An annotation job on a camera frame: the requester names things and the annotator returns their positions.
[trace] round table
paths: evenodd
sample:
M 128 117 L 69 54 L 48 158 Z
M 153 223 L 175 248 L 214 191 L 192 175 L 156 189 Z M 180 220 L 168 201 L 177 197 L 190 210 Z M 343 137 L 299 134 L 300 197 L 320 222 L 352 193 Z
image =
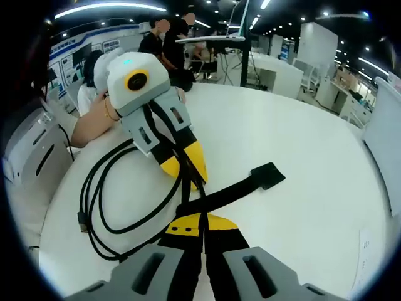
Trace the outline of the round table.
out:
M 295 270 L 300 284 L 312 283 L 346 297 L 357 271 L 359 231 L 368 227 L 374 242 L 370 273 L 379 268 L 388 215 L 383 184 L 346 122 L 290 98 L 223 85 L 195 84 L 187 93 L 187 108 L 204 150 L 207 194 L 268 162 L 286 176 L 277 186 L 258 189 L 214 212 L 237 224 L 250 246 L 260 246 Z M 39 264 L 62 296 L 109 280 L 118 264 L 95 253 L 76 214 L 89 170 L 128 138 L 116 126 L 89 143 L 49 207 Z M 106 178 L 106 219 L 113 228 L 137 221 L 161 202 L 173 183 L 154 159 L 139 151 L 126 155 Z M 192 193 L 191 199 L 196 198 L 198 193 Z M 179 193 L 154 219 L 124 235 L 107 233 L 95 206 L 94 227 L 108 245 L 126 251 L 167 225 L 178 203 Z M 203 271 L 194 300 L 213 299 Z

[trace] camera lens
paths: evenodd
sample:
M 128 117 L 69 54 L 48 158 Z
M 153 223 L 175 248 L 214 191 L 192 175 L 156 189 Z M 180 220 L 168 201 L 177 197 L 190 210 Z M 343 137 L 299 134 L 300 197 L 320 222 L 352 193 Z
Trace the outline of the camera lens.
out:
M 128 80 L 127 87 L 131 91 L 137 91 L 137 90 L 143 88 L 143 86 L 146 84 L 147 80 L 148 80 L 148 78 L 147 78 L 146 74 L 144 74 L 144 73 L 134 74 Z

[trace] black strap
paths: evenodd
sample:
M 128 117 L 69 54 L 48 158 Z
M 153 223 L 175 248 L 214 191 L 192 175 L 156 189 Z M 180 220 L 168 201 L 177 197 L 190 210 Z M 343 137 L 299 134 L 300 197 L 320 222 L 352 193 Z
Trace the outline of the black strap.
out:
M 267 190 L 285 180 L 285 178 L 286 177 L 278 171 L 273 163 L 267 163 L 251 170 L 251 175 L 245 180 L 204 198 L 196 199 L 186 204 L 180 204 L 177 207 L 177 216 L 181 217 L 217 210 L 247 196 L 259 187 Z

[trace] white shirt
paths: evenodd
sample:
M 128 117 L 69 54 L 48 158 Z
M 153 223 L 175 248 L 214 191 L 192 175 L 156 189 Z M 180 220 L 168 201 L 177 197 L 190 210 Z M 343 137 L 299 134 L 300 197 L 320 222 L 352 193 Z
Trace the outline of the white shirt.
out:
M 94 99 L 98 96 L 95 87 L 87 87 L 86 83 L 82 84 L 78 91 L 78 111 L 81 116 L 89 112 L 90 106 Z

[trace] floor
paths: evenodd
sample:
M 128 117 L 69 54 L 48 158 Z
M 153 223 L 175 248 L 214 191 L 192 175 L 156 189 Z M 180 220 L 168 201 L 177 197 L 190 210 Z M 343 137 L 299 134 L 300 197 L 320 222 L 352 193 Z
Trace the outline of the floor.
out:
M 312 106 L 314 106 L 314 107 L 316 107 L 316 108 L 320 108 L 320 109 L 322 109 L 322 110 L 324 110 L 324 111 L 326 111 L 326 112 L 329 112 L 329 113 L 331 113 L 331 114 L 333 114 L 333 115 L 338 116 L 337 113 L 335 113 L 335 112 L 333 112 L 333 111 L 331 111 L 331 110 L 329 110 L 329 109 L 327 109 L 327 108 L 322 107 L 322 106 L 315 100 L 314 95 L 313 95 L 312 92 L 304 92 L 303 89 L 301 88 L 301 89 L 299 90 L 298 98 L 297 98 L 297 99 L 298 99 L 299 101 L 301 101 L 301 102 L 307 103 L 307 104 L 312 105 Z

